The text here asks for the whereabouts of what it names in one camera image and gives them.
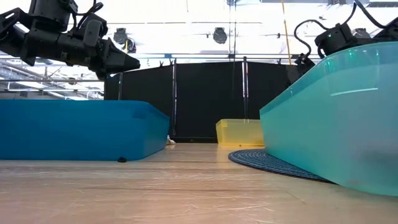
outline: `blue woven mat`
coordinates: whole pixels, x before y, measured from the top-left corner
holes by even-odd
[[[231,152],[228,157],[233,162],[237,162],[238,164],[252,168],[273,172],[276,174],[332,183],[329,180],[326,180],[320,176],[305,171],[297,166],[289,164],[288,162],[268,154],[265,149],[239,150],[236,152]]]

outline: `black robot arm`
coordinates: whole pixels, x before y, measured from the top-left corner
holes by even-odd
[[[349,28],[347,23],[354,15],[357,6],[376,27],[381,29],[380,33],[375,35],[373,38],[358,38],[352,34],[351,29]],[[300,67],[300,69],[303,71],[303,74],[315,66],[315,64],[308,57],[311,53],[311,47],[306,42],[298,38],[296,35],[296,31],[299,26],[301,26],[305,22],[316,22],[323,29],[325,29],[324,33],[318,35],[315,38],[315,45],[318,47],[318,55],[320,58],[324,58],[327,55],[331,55],[335,52],[339,52],[341,50],[349,49],[352,47],[357,47],[360,45],[398,41],[398,17],[386,26],[381,25],[380,23],[378,23],[377,20],[375,20],[375,18],[372,17],[372,15],[370,15],[370,13],[366,10],[366,8],[359,0],[354,0],[351,15],[342,24],[337,24],[333,28],[329,29],[323,26],[320,22],[310,19],[301,22],[295,28],[295,38],[308,47],[308,53],[300,54],[298,56],[298,59],[295,61],[298,67]]]
[[[102,6],[94,3],[77,24],[76,16],[81,14],[74,0],[32,0],[29,13],[16,8],[0,15],[0,50],[30,66],[37,57],[85,66],[100,80],[140,68],[139,61],[116,48],[111,39],[102,39],[107,22],[95,14]],[[71,15],[74,26],[65,32]],[[29,32],[18,28],[18,22]]]

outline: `blue plastic bin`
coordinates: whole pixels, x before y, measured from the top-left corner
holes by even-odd
[[[330,55],[260,110],[268,153],[345,187],[398,196],[398,42]]]
[[[0,159],[137,160],[166,145],[169,117],[140,101],[0,100]]]

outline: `black backdrop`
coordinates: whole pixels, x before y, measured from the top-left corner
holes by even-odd
[[[216,123],[244,118],[242,62],[177,64],[178,141],[216,141]]]
[[[105,100],[118,100],[119,79],[120,75],[107,78]],[[125,72],[122,79],[121,100],[145,101],[173,117],[173,66]]]
[[[299,78],[293,65],[248,62],[248,118],[260,119],[259,110]]]
[[[249,119],[259,119],[259,110],[301,76],[296,66],[256,62],[247,66]],[[105,81],[105,100],[118,99],[119,79],[120,75],[115,75]],[[216,142],[219,120],[245,118],[242,62],[177,64],[126,72],[121,100],[146,101],[169,116],[169,134],[177,142]]]

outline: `cable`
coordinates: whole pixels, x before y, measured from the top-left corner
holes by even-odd
[[[320,57],[321,59],[323,59],[323,58],[325,57],[325,56],[323,55],[323,53],[322,53],[320,47],[318,47],[318,55],[319,55],[319,57]]]
[[[362,5],[362,3],[359,0],[354,0],[355,3],[358,5],[358,7],[362,10],[363,14],[365,14],[365,16],[378,28],[380,29],[385,29],[387,28],[384,25],[381,25],[377,20],[375,20],[375,18],[373,18],[372,15],[370,15],[370,13],[365,9],[365,7]]]
[[[357,1],[357,0],[355,0],[355,3],[353,4],[353,10],[351,11],[351,14],[350,14],[349,17],[347,18],[347,20],[344,21],[344,24],[346,24],[348,21],[350,21],[351,18],[354,16],[354,13],[355,13],[355,10],[356,10],[356,6],[357,6],[356,1]],[[328,30],[328,29],[329,29],[329,28],[325,27],[322,23],[320,23],[319,21],[317,21],[317,20],[315,20],[315,19],[308,19],[308,20],[303,21],[303,22],[301,22],[301,23],[299,23],[299,24],[297,25],[297,27],[294,29],[294,37],[308,48],[308,53],[305,54],[306,57],[308,57],[308,56],[311,54],[312,49],[311,49],[311,46],[310,46],[309,44],[306,43],[306,41],[300,39],[300,38],[297,36],[297,29],[298,29],[301,25],[303,25],[304,23],[307,23],[307,22],[314,22],[314,23],[318,24],[318,25],[319,25],[322,29],[324,29],[324,30]],[[325,56],[320,52],[320,49],[318,49],[318,55],[319,55],[321,58],[325,57]]]
[[[356,3],[354,2],[353,10],[351,11],[351,14],[349,15],[349,17],[347,18],[347,20],[343,24],[346,24],[348,21],[351,20],[351,18],[354,16],[355,10],[356,10]]]
[[[97,12],[98,10],[100,10],[104,4],[101,3],[102,6],[99,7],[97,6],[97,0],[93,0],[93,6],[85,13],[72,13],[72,18],[73,18],[73,27],[71,30],[74,30],[76,28],[80,28],[81,24],[84,22],[84,20],[87,18],[88,15],[90,15],[91,12]],[[81,18],[81,20],[79,21],[80,25],[77,25],[77,16],[83,16],[83,18]]]
[[[294,37],[308,48],[308,53],[305,54],[306,57],[308,57],[308,56],[311,54],[311,51],[312,51],[312,50],[311,50],[311,46],[310,46],[309,44],[307,44],[306,41],[300,39],[300,38],[297,36],[297,29],[298,29],[301,25],[303,25],[304,23],[307,23],[307,22],[314,22],[314,23],[318,24],[318,25],[319,25],[322,29],[324,29],[324,30],[328,30],[328,29],[329,29],[329,28],[326,28],[324,25],[322,25],[322,23],[320,23],[319,21],[317,21],[317,20],[315,20],[315,19],[307,19],[306,21],[303,21],[303,22],[301,22],[301,23],[299,23],[299,24],[297,25],[297,27],[294,29]]]
[[[87,17],[91,13],[98,12],[100,9],[102,9],[102,7],[104,7],[104,4],[102,2],[99,2],[99,3],[96,3],[95,5],[93,5],[93,7],[91,7],[86,13],[84,13],[83,17],[79,21],[79,24],[77,25],[77,28],[80,29],[81,25],[84,23],[84,21],[87,19]]]

